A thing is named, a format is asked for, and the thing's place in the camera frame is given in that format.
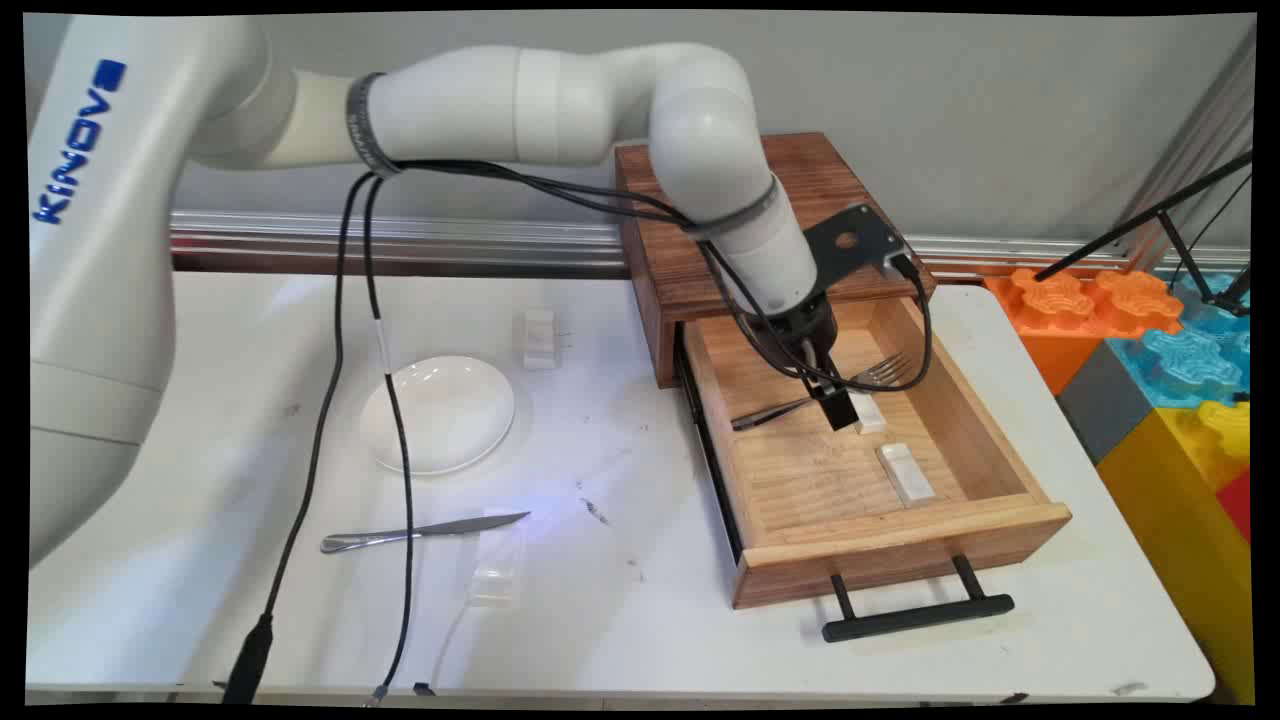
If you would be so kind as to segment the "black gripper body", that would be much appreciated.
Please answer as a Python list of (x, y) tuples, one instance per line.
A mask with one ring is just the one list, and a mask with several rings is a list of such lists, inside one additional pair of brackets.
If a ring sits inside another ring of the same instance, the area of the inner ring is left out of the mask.
[(800, 342), (809, 340), (823, 377), (833, 379), (838, 370), (829, 352), (837, 336), (838, 325), (827, 292), (817, 292), (786, 313), (762, 319), (762, 356), (781, 372), (805, 373)]

